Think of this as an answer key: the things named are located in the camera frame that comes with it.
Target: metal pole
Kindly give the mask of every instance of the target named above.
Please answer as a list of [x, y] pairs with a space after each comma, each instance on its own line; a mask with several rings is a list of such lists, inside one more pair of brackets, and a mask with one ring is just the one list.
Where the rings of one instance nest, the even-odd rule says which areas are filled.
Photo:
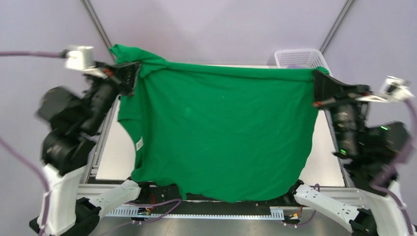
[[324, 55], [327, 48], [329, 47], [330, 43], [332, 42], [334, 36], [337, 34], [340, 26], [342, 25], [343, 21], [345, 20], [346, 16], [349, 14], [350, 10], [352, 9], [353, 4], [356, 0], [346, 0], [345, 5], [343, 5], [342, 10], [340, 11], [339, 15], [337, 16], [336, 20], [333, 23], [330, 31], [328, 32], [323, 44], [320, 47], [320, 52]]
[[[92, 24], [94, 25], [95, 29], [97, 30], [98, 35], [100, 36], [101, 40], [104, 43], [104, 46], [109, 49], [113, 46], [113, 44], [110, 42], [109, 37], [107, 36], [98, 16], [97, 13], [95, 12], [91, 1], [90, 0], [80, 0], [81, 4], [84, 6], [84, 9], [86, 10], [87, 14], [90, 17], [90, 20], [92, 22]], [[109, 55], [111, 56], [112, 60], [116, 63], [116, 57], [109, 52]]]

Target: green t-shirt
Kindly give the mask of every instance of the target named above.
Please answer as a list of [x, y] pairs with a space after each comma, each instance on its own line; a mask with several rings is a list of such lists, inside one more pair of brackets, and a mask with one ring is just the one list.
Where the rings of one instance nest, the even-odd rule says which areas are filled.
[[111, 52], [118, 63], [142, 62], [119, 111], [137, 148], [134, 181], [228, 202], [273, 199], [297, 181], [318, 113], [313, 69], [176, 63], [122, 45]]

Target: gray floor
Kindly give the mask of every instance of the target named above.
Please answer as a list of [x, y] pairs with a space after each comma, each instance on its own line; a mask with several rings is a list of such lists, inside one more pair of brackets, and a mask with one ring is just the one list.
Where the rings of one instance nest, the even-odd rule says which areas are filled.
[[[312, 211], [305, 210], [307, 220]], [[105, 217], [91, 236], [100, 236], [127, 222], [125, 217]], [[305, 227], [291, 229], [270, 220], [161, 219], [148, 225], [127, 225], [106, 236], [350, 236], [333, 220], [317, 214]]]

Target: white table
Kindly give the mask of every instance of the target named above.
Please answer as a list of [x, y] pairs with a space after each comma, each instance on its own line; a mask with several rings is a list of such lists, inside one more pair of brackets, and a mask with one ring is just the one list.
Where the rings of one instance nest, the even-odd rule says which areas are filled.
[[[117, 122], [118, 112], [119, 103], [102, 151], [97, 180], [125, 180], [134, 167], [134, 144], [125, 129]], [[344, 187], [341, 167], [338, 158], [331, 154], [333, 151], [334, 145], [325, 113], [319, 111], [313, 133], [313, 148], [300, 179], [309, 185], [319, 183], [321, 186]]]

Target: cable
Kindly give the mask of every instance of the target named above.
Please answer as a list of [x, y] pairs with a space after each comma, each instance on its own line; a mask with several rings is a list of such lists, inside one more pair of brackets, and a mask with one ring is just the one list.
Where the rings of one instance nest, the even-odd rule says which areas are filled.
[[407, 99], [404, 101], [407, 105], [407, 108], [410, 111], [411, 115], [411, 123], [413, 126], [413, 133], [408, 138], [406, 144], [401, 149], [400, 153], [396, 156], [396, 158], [386, 167], [384, 168], [384, 171], [382, 171], [372, 182], [371, 187], [374, 188], [377, 191], [387, 193], [392, 199], [394, 199], [395, 203], [397, 203], [398, 208], [400, 209], [401, 213], [403, 214], [404, 220], [407, 225], [408, 233], [413, 236], [414, 235], [414, 227], [411, 223], [410, 216], [408, 215], [408, 212], [406, 210], [406, 207], [403, 205], [399, 197], [391, 192], [389, 189], [381, 187], [380, 185], [390, 179], [394, 174], [396, 174], [396, 168], [395, 165], [398, 163], [404, 163], [407, 161], [407, 158], [410, 156], [410, 154], [414, 151], [414, 141], [417, 137], [417, 113], [416, 109], [413, 106], [413, 103], [411, 100]]
[[39, 226], [40, 231], [39, 231], [39, 234], [38, 234], [38, 236], [42, 236], [43, 233], [44, 233], [44, 230], [46, 228], [46, 222], [47, 222], [48, 213], [49, 213], [49, 201], [50, 201], [51, 189], [49, 187], [48, 180], [46, 179], [45, 175], [42, 173], [42, 171], [37, 166], [32, 164], [29, 160], [24, 158], [21, 154], [19, 154], [14, 148], [12, 148], [12, 146], [10, 144], [8, 144], [6, 141], [4, 141], [3, 138], [1, 138], [1, 137], [0, 137], [0, 144], [1, 144], [1, 146], [3, 146], [4, 149], [6, 149], [6, 151], [8, 153], [10, 153], [10, 155], [12, 155], [16, 159], [18, 159], [20, 162], [22, 162], [29, 169], [31, 169], [36, 174], [36, 176], [40, 179], [40, 181], [42, 183], [42, 186], [45, 190], [45, 194], [44, 194], [45, 207], [44, 207], [44, 210], [43, 210], [42, 222], [41, 222], [41, 225]]
[[116, 231], [118, 228], [121, 228], [121, 227], [126, 226], [126, 225], [130, 225], [130, 224], [139, 224], [139, 225], [142, 225], [142, 224], [152, 223], [152, 222], [155, 222], [157, 220], [160, 220], [163, 217], [167, 216], [169, 213], [171, 213], [175, 208], [177, 208], [178, 205], [180, 205], [180, 203], [182, 202], [182, 200], [181, 199], [172, 199], [172, 200], [169, 200], [169, 201], [166, 201], [166, 202], [156, 203], [156, 204], [151, 204], [151, 205], [143, 205], [143, 204], [136, 204], [136, 203], [128, 202], [126, 204], [133, 205], [133, 206], [137, 206], [137, 207], [157, 207], [157, 206], [162, 206], [162, 205], [166, 205], [166, 204], [173, 203], [173, 202], [177, 202], [177, 204], [175, 204], [175, 206], [173, 206], [171, 209], [169, 209], [166, 213], [164, 213], [161, 216], [158, 216], [155, 219], [148, 220], [148, 221], [139, 221], [139, 223], [136, 223], [136, 221], [125, 222], [125, 223], [122, 223], [122, 224], [120, 224], [120, 225], [112, 228], [111, 230], [109, 230], [109, 231], [107, 231], [107, 232], [105, 232], [103, 234], [100, 234], [99, 236], [107, 235], [107, 234], [109, 234], [111, 232]]
[[[316, 190], [316, 189], [317, 189], [317, 191], [318, 191], [318, 192], [320, 192], [320, 185], [319, 185], [318, 183], [316, 183], [316, 184], [314, 185], [313, 189], [314, 189], [314, 190]], [[296, 224], [296, 225], [293, 225], [293, 224], [287, 224], [287, 223], [282, 222], [282, 221], [279, 221], [279, 222], [281, 222], [281, 223], [283, 223], [283, 224], [285, 224], [285, 225], [288, 225], [288, 226], [290, 226], [291, 228], [303, 227], [303, 226], [306, 226], [307, 224], [309, 224], [311, 221], [313, 221], [313, 219], [314, 219], [314, 217], [316, 216], [316, 214], [317, 214], [317, 211], [316, 211], [316, 210], [314, 210], [313, 214], [311, 214], [310, 218], [309, 218], [307, 221], [305, 221], [305, 222], [303, 222], [303, 223], [300, 223], [300, 224]]]
[[32, 56], [32, 57], [41, 57], [41, 58], [66, 58], [68, 51], [64, 50], [60, 53], [49, 53], [49, 52], [30, 52], [30, 51], [10, 51], [10, 52], [0, 52], [0, 57], [10, 57], [10, 56]]

